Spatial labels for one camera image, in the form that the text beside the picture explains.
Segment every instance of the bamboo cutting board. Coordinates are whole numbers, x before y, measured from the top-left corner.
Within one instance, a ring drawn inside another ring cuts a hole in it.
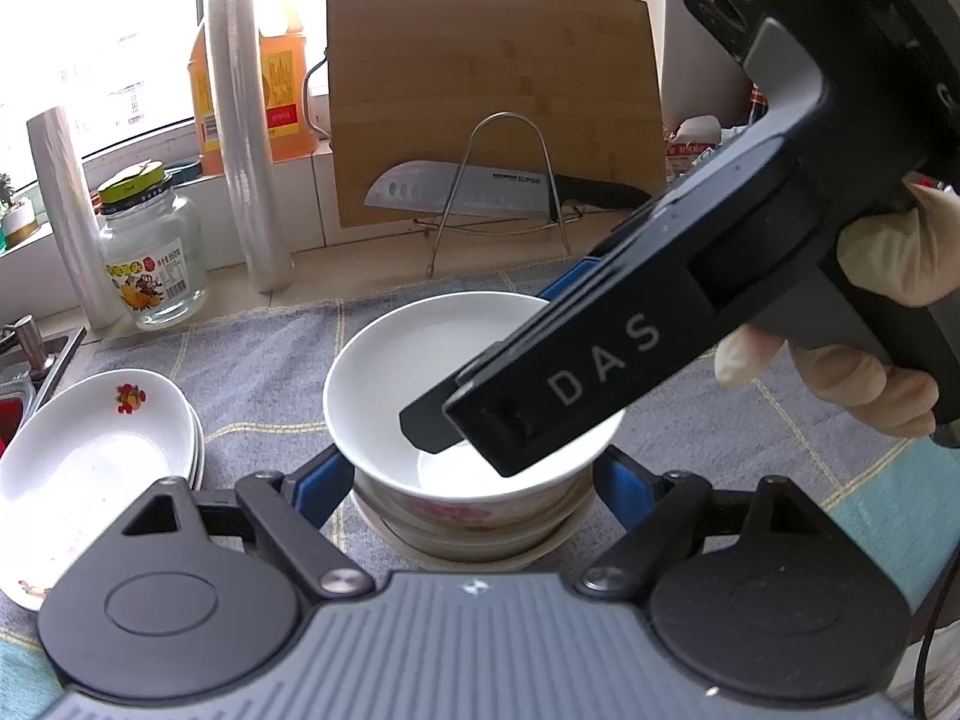
[[[664,184],[664,126],[647,5],[639,0],[328,0],[330,128],[340,223],[384,170],[459,162],[488,114],[541,128],[556,172]],[[544,172],[534,131],[501,119],[470,163]],[[456,211],[456,199],[453,205]]]

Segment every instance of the product label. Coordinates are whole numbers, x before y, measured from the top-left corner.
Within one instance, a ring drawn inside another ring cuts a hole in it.
[[[681,142],[669,143],[666,148],[666,180],[670,183],[680,178],[693,167],[693,163],[707,149],[715,148],[715,143]]]
[[[210,76],[206,68],[190,71],[190,91],[193,93],[193,109],[200,117],[200,133],[203,135],[203,150],[217,151],[217,118],[213,115],[213,95],[210,94]]]
[[[267,108],[267,132],[270,137],[298,132],[296,98],[301,90],[294,84],[294,52],[262,55],[260,70],[263,74],[263,103]]]
[[[107,264],[107,275],[131,311],[160,308],[190,289],[180,238],[134,260]]]
[[[296,120],[296,100],[301,89],[294,84],[294,52],[264,53],[260,57],[263,77],[263,105],[267,111],[267,134],[271,138],[299,132]],[[210,93],[210,75],[206,68],[190,71],[190,89],[193,109],[200,117],[203,151],[217,151],[220,138],[217,119],[213,115],[213,95]]]

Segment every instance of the orange bottle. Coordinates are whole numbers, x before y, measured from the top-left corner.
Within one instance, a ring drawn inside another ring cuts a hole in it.
[[[317,147],[318,138],[306,125],[304,111],[304,25],[287,0],[256,0],[255,5],[260,30],[264,108],[272,157],[274,162],[278,162],[309,155]],[[193,93],[193,122],[200,148],[200,165],[204,173],[217,175],[224,171],[224,164],[217,139],[217,122],[213,115],[203,22],[200,22],[197,39],[190,52],[187,71]]]

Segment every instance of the stacked bowls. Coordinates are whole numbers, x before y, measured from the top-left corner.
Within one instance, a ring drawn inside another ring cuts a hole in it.
[[[592,507],[590,465],[622,412],[510,478],[466,441],[433,455],[400,431],[401,409],[545,304],[501,292],[419,300],[368,324],[330,367],[323,412],[356,469],[353,502],[422,565],[514,570],[572,535]]]

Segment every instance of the glass jar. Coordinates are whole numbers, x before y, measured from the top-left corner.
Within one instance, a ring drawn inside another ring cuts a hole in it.
[[[107,276],[141,330],[182,322],[206,300],[200,217],[174,191],[161,162],[142,162],[104,182],[100,252]]]

